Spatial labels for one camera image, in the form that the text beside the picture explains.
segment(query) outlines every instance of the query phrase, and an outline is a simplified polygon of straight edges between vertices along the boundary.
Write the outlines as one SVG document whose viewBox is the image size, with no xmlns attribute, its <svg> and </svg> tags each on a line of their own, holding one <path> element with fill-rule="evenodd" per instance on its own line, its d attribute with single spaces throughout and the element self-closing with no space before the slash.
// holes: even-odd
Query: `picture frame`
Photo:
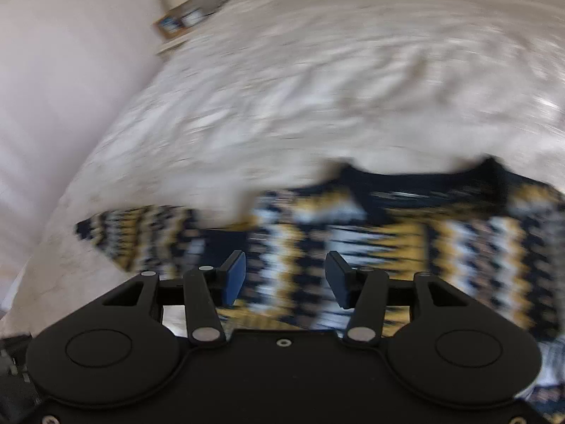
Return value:
<svg viewBox="0 0 565 424">
<path fill-rule="evenodd" d="M 166 40 L 177 38 L 190 31 L 171 14 L 165 14 L 161 19 L 154 22 L 153 25 Z"/>
<path fill-rule="evenodd" d="M 188 11 L 182 18 L 183 25 L 185 27 L 192 28 L 195 25 L 200 24 L 206 17 L 204 15 L 204 11 L 201 8 L 194 8 L 191 11 Z"/>
</svg>

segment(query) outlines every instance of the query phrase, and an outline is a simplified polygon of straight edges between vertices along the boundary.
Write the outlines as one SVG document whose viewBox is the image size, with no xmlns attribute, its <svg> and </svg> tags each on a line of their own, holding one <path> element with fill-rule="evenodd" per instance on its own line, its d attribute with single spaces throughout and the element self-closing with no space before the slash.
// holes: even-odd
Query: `wooden picture frame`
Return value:
<svg viewBox="0 0 565 424">
<path fill-rule="evenodd" d="M 170 14 L 165 14 L 161 19 L 155 21 L 153 26 L 166 40 L 172 40 L 190 31 Z"/>
</svg>

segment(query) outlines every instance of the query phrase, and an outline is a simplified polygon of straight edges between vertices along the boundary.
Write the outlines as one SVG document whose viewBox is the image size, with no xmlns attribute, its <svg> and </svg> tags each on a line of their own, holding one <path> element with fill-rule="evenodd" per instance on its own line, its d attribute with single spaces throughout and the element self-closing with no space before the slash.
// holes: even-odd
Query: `bed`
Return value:
<svg viewBox="0 0 565 424">
<path fill-rule="evenodd" d="M 221 226 L 341 161 L 445 172 L 484 154 L 564 191 L 564 2 L 232 0 L 88 157 L 1 333 L 36 334 L 131 277 L 74 234 L 104 210 L 190 206 Z"/>
</svg>

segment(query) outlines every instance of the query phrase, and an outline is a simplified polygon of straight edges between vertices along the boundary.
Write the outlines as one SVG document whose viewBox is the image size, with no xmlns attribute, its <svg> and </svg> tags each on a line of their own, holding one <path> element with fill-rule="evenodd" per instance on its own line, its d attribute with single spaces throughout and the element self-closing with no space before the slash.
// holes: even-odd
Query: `patterned sweater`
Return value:
<svg viewBox="0 0 565 424">
<path fill-rule="evenodd" d="M 329 250 L 395 279 L 429 271 L 538 339 L 544 366 L 552 361 L 532 397 L 553 416 L 565 413 L 563 362 L 555 366 L 556 349 L 563 351 L 556 341 L 563 211 L 555 188 L 488 158 L 445 175 L 377 175 L 348 165 L 314 187 L 263 193 L 248 222 L 223 229 L 199 229 L 189 208 L 148 206 L 100 213 L 78 223 L 77 234 L 125 271 L 168 277 L 220 266 L 244 250 L 240 298 L 219 311 L 228 328 L 343 330 L 351 310 L 339 308 L 323 277 Z M 407 307 L 388 307 L 383 335 L 408 321 Z"/>
</svg>

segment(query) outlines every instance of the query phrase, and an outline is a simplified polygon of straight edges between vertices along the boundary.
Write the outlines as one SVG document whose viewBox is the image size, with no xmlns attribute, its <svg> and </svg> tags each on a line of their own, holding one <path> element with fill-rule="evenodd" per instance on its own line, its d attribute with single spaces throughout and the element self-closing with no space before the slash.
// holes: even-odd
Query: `black plastic base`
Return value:
<svg viewBox="0 0 565 424">
<path fill-rule="evenodd" d="M 522 401 L 482 411 L 426 401 L 397 382 L 379 350 L 321 331 L 236 331 L 225 347 L 190 351 L 168 384 L 135 405 L 96 411 L 48 401 L 24 424 L 47 415 L 61 424 L 546 424 Z"/>
</svg>

